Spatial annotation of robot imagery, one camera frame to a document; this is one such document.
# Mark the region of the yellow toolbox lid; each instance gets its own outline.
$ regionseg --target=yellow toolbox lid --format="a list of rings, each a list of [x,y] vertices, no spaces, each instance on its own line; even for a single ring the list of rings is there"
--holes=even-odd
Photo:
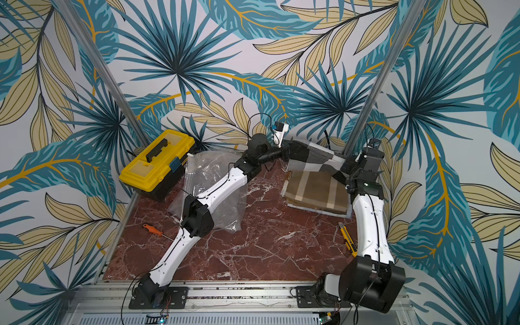
[[[119,179],[143,191],[152,191],[171,170],[170,163],[181,159],[195,144],[187,134],[164,131],[121,171]]]

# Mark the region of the clear plastic bag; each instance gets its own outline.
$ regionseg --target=clear plastic bag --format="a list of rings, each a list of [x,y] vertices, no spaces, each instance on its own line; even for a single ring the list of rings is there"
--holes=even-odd
[[[184,191],[197,196],[209,189],[213,184],[226,176],[234,163],[240,158],[239,155],[221,151],[203,151],[193,157],[188,157],[186,162],[186,175],[184,180]],[[230,233],[241,230],[240,223],[244,217],[246,207],[246,196],[248,194],[247,184],[242,186],[228,196],[211,214],[214,228],[220,228]],[[173,200],[168,211],[181,219],[183,214],[183,202],[187,196],[185,192]]]

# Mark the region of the yellow toolbox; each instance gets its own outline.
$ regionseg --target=yellow toolbox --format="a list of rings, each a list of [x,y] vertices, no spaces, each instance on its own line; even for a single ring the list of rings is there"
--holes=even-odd
[[[119,179],[139,194],[164,201],[171,188],[184,175],[188,152],[195,140],[174,130],[164,131],[121,171]]]

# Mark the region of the yellow utility knife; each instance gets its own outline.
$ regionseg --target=yellow utility knife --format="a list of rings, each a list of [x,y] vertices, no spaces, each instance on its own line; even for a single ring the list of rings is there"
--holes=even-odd
[[[341,234],[343,235],[343,238],[345,238],[345,245],[347,246],[348,250],[352,253],[353,257],[357,256],[357,247],[354,244],[354,241],[350,237],[350,234],[347,231],[347,228],[342,223],[338,223],[340,226]]]

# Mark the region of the metal pole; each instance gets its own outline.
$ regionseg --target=metal pole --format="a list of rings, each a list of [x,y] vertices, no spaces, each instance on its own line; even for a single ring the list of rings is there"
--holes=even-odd
[[[424,8],[426,4],[426,0],[412,0],[410,4],[410,8],[406,12],[404,19],[402,20],[402,24],[397,30],[397,35],[394,40],[394,44],[388,51],[386,55],[385,61],[381,66],[381,70],[377,75],[374,85],[372,86],[372,91],[368,94],[367,100],[365,100],[365,104],[361,109],[361,112],[358,115],[356,120],[356,125],[348,138],[348,142],[343,148],[344,155],[350,155],[356,145],[356,141],[359,136],[361,136],[363,129],[365,128],[365,123],[368,120],[368,116],[370,116],[370,112],[372,111],[372,107],[375,104],[375,100],[379,93],[381,92],[381,88],[383,87],[383,83],[386,81],[388,75],[392,71],[399,54],[402,51],[402,48],[405,46],[408,36],[412,32],[412,29],[417,21],[421,10]]]
[[[72,2],[70,0],[54,0],[54,4],[62,14],[63,19],[69,28],[72,30],[74,36],[76,36],[77,42],[79,45],[81,45],[82,50],[85,51],[88,58],[91,60],[94,68],[97,70],[97,73],[105,83],[105,86],[108,88],[108,91],[112,94],[112,97],[121,109],[121,112],[125,115],[128,124],[134,129],[134,132],[137,135],[137,139],[142,146],[146,147],[150,144],[150,140],[139,125],[139,122],[132,112],[130,105],[121,92],[118,83],[115,81],[112,73],[110,73],[110,70],[105,63],[105,60],[101,56],[96,43],[94,43],[92,40],[87,27],[83,23],[76,9],[74,9],[72,6]]]

